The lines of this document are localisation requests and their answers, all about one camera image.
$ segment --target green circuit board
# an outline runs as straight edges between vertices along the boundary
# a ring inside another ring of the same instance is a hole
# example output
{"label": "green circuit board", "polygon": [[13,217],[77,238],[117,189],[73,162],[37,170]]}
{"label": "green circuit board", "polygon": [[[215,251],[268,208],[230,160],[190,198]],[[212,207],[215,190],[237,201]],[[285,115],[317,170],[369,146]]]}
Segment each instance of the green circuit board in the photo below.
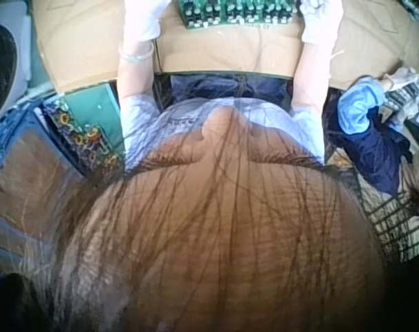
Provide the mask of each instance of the green circuit board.
{"label": "green circuit board", "polygon": [[221,24],[286,24],[297,13],[297,0],[179,0],[188,29]]}

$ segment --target workbench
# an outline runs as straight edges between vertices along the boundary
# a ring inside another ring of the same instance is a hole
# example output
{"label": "workbench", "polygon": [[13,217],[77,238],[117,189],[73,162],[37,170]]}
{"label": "workbench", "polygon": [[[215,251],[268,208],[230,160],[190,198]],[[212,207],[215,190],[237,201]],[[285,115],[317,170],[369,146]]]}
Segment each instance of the workbench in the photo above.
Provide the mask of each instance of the workbench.
{"label": "workbench", "polygon": [[[419,70],[419,22],[392,0],[343,0],[330,85],[348,88],[399,62]],[[287,25],[217,26],[187,30],[177,1],[160,19],[154,55],[158,73],[254,72],[292,77],[299,61],[301,17]],[[41,57],[59,92],[114,80],[122,41],[123,0],[34,0]]]}

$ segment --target white cloth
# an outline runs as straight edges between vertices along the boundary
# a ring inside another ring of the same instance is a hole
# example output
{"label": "white cloth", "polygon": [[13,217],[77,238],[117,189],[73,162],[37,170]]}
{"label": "white cloth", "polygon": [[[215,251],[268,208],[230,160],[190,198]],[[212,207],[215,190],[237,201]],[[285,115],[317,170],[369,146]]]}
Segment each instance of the white cloth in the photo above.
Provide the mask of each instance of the white cloth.
{"label": "white cloth", "polygon": [[301,0],[305,19],[303,43],[334,48],[343,18],[342,0]]}
{"label": "white cloth", "polygon": [[402,67],[399,68],[393,75],[384,74],[384,78],[392,82],[390,91],[403,89],[406,85],[415,83],[419,80],[419,73],[414,68]]}
{"label": "white cloth", "polygon": [[309,107],[292,110],[250,98],[194,98],[160,111],[150,95],[135,95],[121,101],[121,122],[126,151],[126,169],[133,169],[154,148],[177,133],[203,126],[208,115],[220,106],[235,107],[250,121],[276,128],[292,136],[319,162],[324,162],[322,117]]}
{"label": "white cloth", "polygon": [[145,42],[160,36],[159,17],[171,0],[125,0],[124,39]]}

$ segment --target blue clothing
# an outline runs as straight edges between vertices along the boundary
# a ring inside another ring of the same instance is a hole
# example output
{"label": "blue clothing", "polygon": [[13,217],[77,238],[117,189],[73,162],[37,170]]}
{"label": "blue clothing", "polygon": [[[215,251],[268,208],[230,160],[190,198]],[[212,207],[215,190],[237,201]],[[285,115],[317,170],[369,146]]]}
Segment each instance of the blue clothing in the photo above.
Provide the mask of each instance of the blue clothing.
{"label": "blue clothing", "polygon": [[281,106],[286,81],[258,74],[172,75],[174,102],[192,98],[254,98]]}
{"label": "blue clothing", "polygon": [[410,143],[399,130],[402,124],[382,124],[378,107],[384,92],[377,80],[360,79],[328,107],[329,140],[348,154],[358,172],[380,192],[395,195],[400,184],[400,161],[411,162]]}
{"label": "blue clothing", "polygon": [[121,123],[126,168],[133,169],[154,148],[178,133],[201,128],[208,115],[220,106],[234,107],[249,121],[286,132],[320,162],[324,161],[322,117],[310,107],[292,109],[291,114],[275,104],[252,98],[194,98],[160,113],[150,95],[135,95],[121,101]]}

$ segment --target white glove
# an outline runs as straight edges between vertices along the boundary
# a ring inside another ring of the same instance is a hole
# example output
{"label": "white glove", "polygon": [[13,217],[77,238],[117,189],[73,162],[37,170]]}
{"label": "white glove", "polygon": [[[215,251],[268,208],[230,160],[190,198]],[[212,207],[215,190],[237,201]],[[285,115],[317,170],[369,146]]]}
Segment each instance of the white glove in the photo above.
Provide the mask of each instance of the white glove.
{"label": "white glove", "polygon": [[334,48],[343,18],[342,0],[301,0],[305,19],[303,43]]}
{"label": "white glove", "polygon": [[145,42],[160,36],[159,17],[171,0],[125,0],[124,40]]}
{"label": "white glove", "polygon": [[398,69],[395,74],[385,74],[383,78],[392,82],[392,87],[388,91],[395,91],[404,88],[410,83],[417,82],[419,80],[419,73],[417,73],[414,68],[402,67]]}

